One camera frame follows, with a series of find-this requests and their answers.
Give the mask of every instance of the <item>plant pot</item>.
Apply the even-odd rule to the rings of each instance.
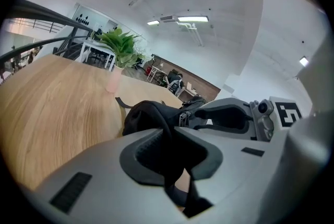
[[[109,82],[105,87],[106,91],[109,93],[115,93],[120,85],[121,75],[123,68],[119,68],[116,65],[114,66],[113,71],[110,74]]]

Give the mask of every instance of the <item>fluorescent light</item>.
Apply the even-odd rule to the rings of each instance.
[[[149,21],[147,24],[148,24],[149,26],[151,26],[151,25],[158,25],[158,24],[159,24],[159,21]]]
[[[306,59],[305,56],[302,57],[302,58],[299,60],[299,62],[300,62],[302,65],[304,65],[304,66],[306,66],[306,65],[308,64],[308,60]]]
[[[179,21],[209,21],[207,16],[178,17]]]

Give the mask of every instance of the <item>desk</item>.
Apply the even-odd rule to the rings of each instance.
[[[55,55],[18,71],[0,86],[0,149],[14,179],[35,189],[86,148],[121,136],[123,109],[154,100],[179,108],[167,89],[122,76],[105,91],[110,72]]]
[[[152,70],[151,70],[150,74],[147,76],[146,81],[148,81],[148,82],[152,82],[153,77],[156,75],[157,71],[159,71],[160,73],[163,73],[163,74],[167,75],[164,71],[162,71],[162,70],[156,68],[155,66],[152,66]]]
[[[106,60],[105,62],[105,66],[104,68],[107,67],[108,65],[108,62],[110,60],[110,56],[113,56],[113,59],[111,61],[111,64],[110,64],[110,67],[109,67],[109,71],[111,71],[111,69],[113,68],[113,65],[114,65],[114,62],[115,62],[115,53],[113,53],[111,50],[108,50],[106,48],[102,48],[100,46],[105,46],[105,44],[103,43],[98,43],[98,42],[93,42],[93,40],[91,41],[88,41],[88,40],[85,40],[84,43],[82,44],[82,48],[81,48],[81,52],[80,52],[80,57],[79,57],[79,60],[80,62],[82,63],[82,56],[84,55],[84,51],[85,51],[85,47],[89,47],[88,49],[88,54],[87,54],[87,57],[86,57],[86,61],[88,59],[88,55],[90,53],[90,49],[93,48],[93,49],[96,49],[98,51],[102,51],[102,52],[105,52],[106,54],[109,54],[108,55],[108,59]]]

